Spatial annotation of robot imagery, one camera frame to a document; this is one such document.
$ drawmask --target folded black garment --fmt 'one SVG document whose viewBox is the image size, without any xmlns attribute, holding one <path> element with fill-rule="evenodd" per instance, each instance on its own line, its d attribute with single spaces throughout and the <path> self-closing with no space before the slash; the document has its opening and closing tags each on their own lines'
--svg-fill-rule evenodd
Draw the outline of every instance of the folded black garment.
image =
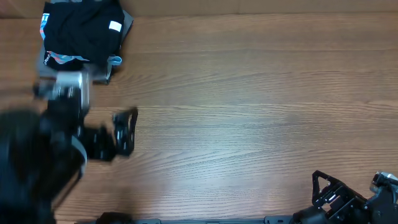
<svg viewBox="0 0 398 224">
<path fill-rule="evenodd" d="M 124 14 L 118 0 L 45 3 L 44 48 L 106 65 L 118 54 Z"/>
<path fill-rule="evenodd" d="M 66 63 L 58 63 L 48 52 L 44 52 L 44 65 L 57 71 L 79 71 L 83 68 L 83 61 L 74 59 Z"/>
</svg>

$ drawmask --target wood grain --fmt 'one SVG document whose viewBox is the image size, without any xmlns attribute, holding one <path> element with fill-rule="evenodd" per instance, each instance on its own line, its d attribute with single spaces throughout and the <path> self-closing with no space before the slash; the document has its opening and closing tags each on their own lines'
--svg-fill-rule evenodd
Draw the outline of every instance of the wood grain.
<svg viewBox="0 0 398 224">
<path fill-rule="evenodd" d="M 38 23 L 0 21 L 1 108 L 42 108 Z M 137 105 L 136 150 L 89 164 L 57 218 L 291 214 L 316 169 L 370 197 L 375 171 L 398 174 L 397 37 L 393 13 L 137 18 L 86 119 Z"/>
<path fill-rule="evenodd" d="M 41 18 L 50 0 L 0 0 L 0 18 Z M 397 12 L 395 0 L 120 0 L 132 16 Z"/>
</svg>

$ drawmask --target silver metal part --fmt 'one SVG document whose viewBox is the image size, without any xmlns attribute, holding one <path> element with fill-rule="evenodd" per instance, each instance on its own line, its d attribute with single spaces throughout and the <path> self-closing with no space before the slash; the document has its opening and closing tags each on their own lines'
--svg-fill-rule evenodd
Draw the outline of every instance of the silver metal part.
<svg viewBox="0 0 398 224">
<path fill-rule="evenodd" d="M 388 179 L 392 179 L 392 180 L 398 181 L 398 178 L 397 178 L 394 174 L 391 174 L 391 173 L 389 173 L 389 172 L 377 171 L 376 174 L 383 175 L 384 177 L 387 177 Z M 371 184 L 370 190 L 371 190 L 373 193 L 377 193 L 378 190 L 379 190 L 379 188 L 376 187 L 374 184 Z"/>
<path fill-rule="evenodd" d="M 73 91 L 73 88 L 79 88 L 81 93 L 81 108 L 88 109 L 90 107 L 91 86 L 92 81 L 87 72 L 58 72 L 54 90 L 69 88 L 68 92 L 70 93 Z"/>
<path fill-rule="evenodd" d="M 81 93 L 81 108 L 88 110 L 92 96 L 92 84 L 91 77 L 86 71 L 58 72 L 55 81 L 40 80 L 37 94 L 48 100 L 55 100 L 67 90 L 67 97 L 72 98 L 74 90 L 78 88 Z"/>
</svg>

